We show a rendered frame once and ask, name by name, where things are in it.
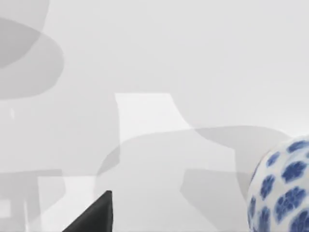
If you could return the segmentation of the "blue and white patterned pot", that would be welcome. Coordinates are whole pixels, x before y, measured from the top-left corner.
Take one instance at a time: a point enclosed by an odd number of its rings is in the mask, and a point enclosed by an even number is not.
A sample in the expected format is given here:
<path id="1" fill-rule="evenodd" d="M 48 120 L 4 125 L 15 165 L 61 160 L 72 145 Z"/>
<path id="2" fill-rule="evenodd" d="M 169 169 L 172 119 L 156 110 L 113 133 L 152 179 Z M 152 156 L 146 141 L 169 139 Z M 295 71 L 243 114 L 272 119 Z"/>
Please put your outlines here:
<path id="1" fill-rule="evenodd" d="M 247 191 L 249 232 L 309 232 L 309 135 L 259 160 Z"/>

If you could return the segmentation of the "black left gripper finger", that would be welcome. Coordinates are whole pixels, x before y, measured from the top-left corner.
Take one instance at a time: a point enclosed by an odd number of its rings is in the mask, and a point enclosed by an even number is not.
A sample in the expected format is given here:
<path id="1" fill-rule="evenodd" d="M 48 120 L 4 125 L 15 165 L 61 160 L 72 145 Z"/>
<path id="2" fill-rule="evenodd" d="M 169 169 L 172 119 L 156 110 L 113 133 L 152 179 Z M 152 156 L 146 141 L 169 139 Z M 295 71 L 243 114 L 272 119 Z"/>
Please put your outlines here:
<path id="1" fill-rule="evenodd" d="M 112 191 L 105 191 L 62 232 L 112 232 Z"/>

